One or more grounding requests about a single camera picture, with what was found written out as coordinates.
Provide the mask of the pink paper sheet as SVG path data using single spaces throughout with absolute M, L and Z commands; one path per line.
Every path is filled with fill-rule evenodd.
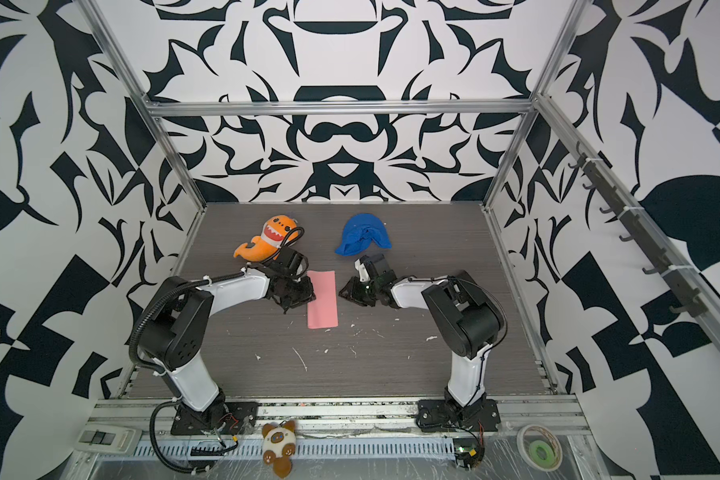
M 307 272 L 315 299 L 307 305 L 307 326 L 311 330 L 338 326 L 336 277 L 334 271 Z

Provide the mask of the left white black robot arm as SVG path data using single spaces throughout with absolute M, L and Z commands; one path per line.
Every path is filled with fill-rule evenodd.
M 301 253 L 282 248 L 262 264 L 241 271 L 189 281 L 165 280 L 134 323 L 128 355 L 138 368 L 160 377 L 177 399 L 171 433 L 179 436 L 231 433 L 234 420 L 254 415 L 256 407 L 231 408 L 202 359 L 211 316 L 231 307 L 271 300 L 283 312 L 316 299 Z

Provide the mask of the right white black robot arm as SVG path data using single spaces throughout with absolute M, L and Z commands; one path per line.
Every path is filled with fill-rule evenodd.
M 339 296 L 356 305 L 380 303 L 393 309 L 420 309 L 431 315 L 451 351 L 450 377 L 441 400 L 420 400 L 415 418 L 423 432 L 496 432 L 497 402 L 487 396 L 490 353 L 508 332 L 500 304 L 465 271 L 439 277 L 400 277 L 384 255 L 354 262 L 356 275 Z

